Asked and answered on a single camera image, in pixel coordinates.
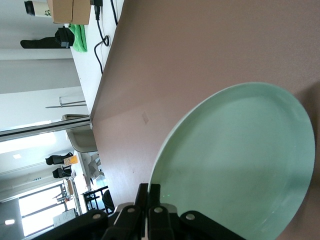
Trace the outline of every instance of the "screw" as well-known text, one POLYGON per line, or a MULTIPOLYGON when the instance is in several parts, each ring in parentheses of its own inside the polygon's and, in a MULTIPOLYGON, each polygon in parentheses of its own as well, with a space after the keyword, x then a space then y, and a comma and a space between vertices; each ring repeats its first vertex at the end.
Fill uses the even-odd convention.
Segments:
POLYGON ((159 207, 159 206, 154 209, 154 212, 156 214, 162 213, 162 211, 163 211, 163 209, 161 207, 159 207))
POLYGON ((134 209, 133 207, 131 207, 131 208, 129 208, 129 209, 127 210, 127 212, 130 213, 130 214, 133 213, 134 211, 135 211, 135 209, 134 209))
POLYGON ((185 216, 185 218, 186 218, 187 220, 195 220, 195 219, 196 219, 195 215, 193 215, 193 214, 191 214, 191 213, 187 214, 187 215, 185 216))
POLYGON ((101 218, 101 214, 97 213, 97 214, 93 215, 92 218, 93 219, 99 219, 99 218, 101 218))

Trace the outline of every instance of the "green plate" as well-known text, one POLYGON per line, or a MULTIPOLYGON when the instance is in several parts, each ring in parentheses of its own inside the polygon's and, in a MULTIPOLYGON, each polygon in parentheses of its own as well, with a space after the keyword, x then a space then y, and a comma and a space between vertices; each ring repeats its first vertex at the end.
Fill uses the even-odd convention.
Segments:
POLYGON ((196 106, 164 142, 150 182, 247 240, 274 240, 301 205, 315 161, 310 119, 288 91, 250 82, 196 106))

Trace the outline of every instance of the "green cloth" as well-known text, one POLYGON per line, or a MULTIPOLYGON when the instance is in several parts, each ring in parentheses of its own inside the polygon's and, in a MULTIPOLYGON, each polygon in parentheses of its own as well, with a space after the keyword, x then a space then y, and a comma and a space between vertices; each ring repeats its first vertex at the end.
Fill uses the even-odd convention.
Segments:
POLYGON ((74 43, 72 45, 73 49, 80 53, 86 53, 88 49, 85 34, 85 26, 70 24, 69 29, 74 34, 74 43))

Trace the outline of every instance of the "table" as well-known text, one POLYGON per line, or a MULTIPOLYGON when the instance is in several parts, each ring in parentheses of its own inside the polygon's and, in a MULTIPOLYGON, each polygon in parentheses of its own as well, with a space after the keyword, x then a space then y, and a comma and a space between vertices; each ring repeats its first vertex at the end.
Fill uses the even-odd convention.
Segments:
POLYGON ((115 205, 149 182, 175 124, 243 82, 293 93, 310 116, 316 160, 308 193, 278 240, 320 236, 320 7, 308 2, 126 1, 91 112, 115 205))
MULTIPOLYGON (((118 20, 122 12, 123 3, 124 0, 113 0, 118 20)), ((100 14, 100 26, 103 36, 109 35, 111 39, 110 43, 112 44, 116 31, 114 15, 111 8, 111 2, 104 1, 103 4, 102 16, 100 14)), ((71 53, 90 114, 101 80, 100 66, 94 53, 95 45, 101 41, 94 6, 91 7, 89 24, 85 25, 84 29, 88 52, 77 52, 71 47, 71 53)), ((109 51, 110 47, 104 45, 97 48, 97 54, 103 67, 106 64, 109 51)))

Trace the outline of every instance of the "white table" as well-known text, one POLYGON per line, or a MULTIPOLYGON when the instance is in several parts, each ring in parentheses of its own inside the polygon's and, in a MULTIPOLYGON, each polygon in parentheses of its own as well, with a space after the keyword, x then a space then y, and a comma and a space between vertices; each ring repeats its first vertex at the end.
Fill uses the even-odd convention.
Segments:
MULTIPOLYGON (((113 0, 113 4, 117 19, 119 20, 124 0, 113 0)), ((100 13, 100 27, 103 36, 110 36, 110 44, 112 44, 115 36, 116 24, 110 1, 104 1, 104 6, 100 13)), ((77 52, 72 47, 71 52, 83 90, 84 99, 90 114, 102 76, 99 63, 94 53, 94 47, 101 41, 101 37, 96 21, 95 8, 93 6, 91 7, 89 24, 85 25, 84 29, 88 52, 77 52)), ((97 55, 103 68, 107 62, 109 51, 110 46, 104 46, 103 44, 97 48, 97 55)))

